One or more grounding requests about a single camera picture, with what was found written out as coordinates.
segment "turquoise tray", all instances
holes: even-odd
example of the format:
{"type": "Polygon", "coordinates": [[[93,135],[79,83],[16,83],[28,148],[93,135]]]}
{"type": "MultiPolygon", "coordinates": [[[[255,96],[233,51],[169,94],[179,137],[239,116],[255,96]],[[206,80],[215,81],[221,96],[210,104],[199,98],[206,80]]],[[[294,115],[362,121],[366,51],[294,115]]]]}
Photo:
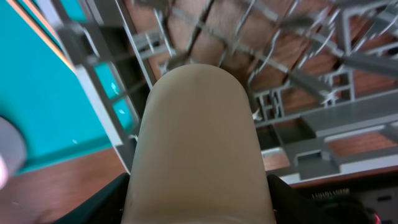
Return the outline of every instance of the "turquoise tray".
{"type": "MultiPolygon", "coordinates": [[[[72,19],[85,19],[77,0],[63,3],[72,19]]],[[[0,1],[0,12],[0,116],[26,141],[27,160],[19,173],[111,147],[75,74],[6,1],[0,1]]],[[[96,70],[108,96],[115,96],[119,89],[109,68],[96,70]]],[[[126,103],[114,109],[123,126],[132,128],[126,103]]]]}

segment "gray plastic dish rack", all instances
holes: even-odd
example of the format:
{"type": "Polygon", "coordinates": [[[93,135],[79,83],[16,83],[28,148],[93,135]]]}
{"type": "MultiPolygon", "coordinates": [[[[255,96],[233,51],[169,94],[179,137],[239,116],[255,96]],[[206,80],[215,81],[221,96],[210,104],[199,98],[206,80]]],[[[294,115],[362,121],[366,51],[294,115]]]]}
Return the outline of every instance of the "gray plastic dish rack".
{"type": "MultiPolygon", "coordinates": [[[[136,4],[153,8],[159,23],[157,29],[145,33],[136,32],[122,0],[80,0],[87,22],[71,21],[60,0],[42,0],[39,1],[39,7],[55,29],[63,51],[73,65],[84,91],[128,172],[134,157],[145,100],[148,91],[156,82],[147,59],[168,52],[170,58],[158,65],[161,74],[181,65],[195,63],[190,52],[200,32],[206,32],[221,40],[232,49],[232,53],[241,51],[259,59],[244,87],[251,102],[256,128],[267,130],[258,132],[262,154],[266,156],[284,152],[290,162],[288,167],[270,170],[267,173],[276,174],[288,184],[294,184],[398,165],[398,147],[395,146],[351,156],[338,156],[328,147],[328,142],[337,139],[374,132],[398,142],[398,89],[391,88],[372,95],[356,96],[353,78],[354,70],[398,78],[398,54],[386,54],[395,52],[398,41],[361,51],[361,46],[367,40],[386,32],[398,37],[398,0],[333,1],[332,11],[324,9],[306,14],[295,14],[294,9],[299,1],[294,1],[283,17],[260,0],[241,1],[247,3],[247,11],[232,37],[208,27],[205,23],[214,0],[207,0],[199,19],[170,5],[168,1],[137,0],[136,4]],[[252,49],[236,40],[244,21],[252,11],[259,11],[267,20],[280,25],[263,51],[252,49]],[[195,26],[184,52],[178,52],[173,48],[164,26],[167,16],[171,14],[195,26]],[[351,16],[363,16],[372,23],[355,44],[351,43],[351,16]],[[278,63],[271,57],[275,42],[283,32],[294,32],[312,41],[294,68],[278,63]],[[336,35],[336,42],[331,39],[333,35],[336,35]],[[118,45],[121,37],[128,39],[134,54],[126,47],[118,45]],[[341,65],[332,72],[314,77],[302,69],[302,65],[321,50],[327,50],[338,57],[341,65]],[[138,61],[145,80],[131,75],[135,72],[132,60],[138,61]],[[118,97],[109,99],[104,92],[94,70],[94,66],[99,63],[107,63],[112,69],[121,90],[118,97]],[[253,78],[266,65],[287,75],[286,81],[275,88],[252,91],[253,78]],[[335,77],[341,80],[339,84],[334,83],[335,77]],[[283,91],[291,88],[303,89],[317,99],[318,106],[286,112],[281,95],[283,91]],[[113,110],[113,104],[119,100],[126,101],[133,120],[138,121],[138,125],[130,133],[123,129],[113,110]],[[298,125],[289,130],[275,127],[278,123],[295,119],[299,120],[298,125]]],[[[227,53],[228,51],[224,50],[219,66],[227,53]]]]}

